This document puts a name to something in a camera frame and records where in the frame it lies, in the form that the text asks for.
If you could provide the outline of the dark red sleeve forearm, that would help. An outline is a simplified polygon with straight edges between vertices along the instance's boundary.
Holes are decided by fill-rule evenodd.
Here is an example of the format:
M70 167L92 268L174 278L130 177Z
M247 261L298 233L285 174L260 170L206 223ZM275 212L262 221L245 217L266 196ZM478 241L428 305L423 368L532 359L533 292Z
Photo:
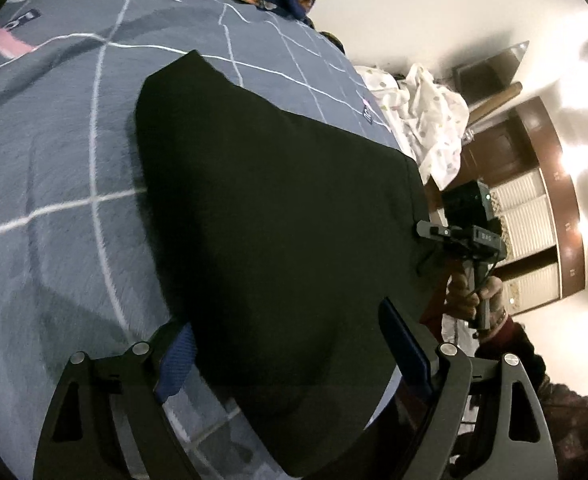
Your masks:
M423 323L442 340L442 318L445 313L446 288L451 274L445 274L437 285ZM474 356L496 360L512 353L523 363L540 401L556 453L561 479L588 479L588 396L581 396L566 385L554 384L547 375L544 359L536 353L523 325L508 314L493 330L483 330Z

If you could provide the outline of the person right hand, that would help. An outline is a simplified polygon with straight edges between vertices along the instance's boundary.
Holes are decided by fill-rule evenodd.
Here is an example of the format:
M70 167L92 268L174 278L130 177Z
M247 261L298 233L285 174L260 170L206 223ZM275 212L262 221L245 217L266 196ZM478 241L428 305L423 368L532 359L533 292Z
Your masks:
M502 303L503 282L490 276L479 289L469 285L463 271L451 274L446 288L445 313L458 320L472 321L483 304L488 305L489 329L498 327L507 317Z

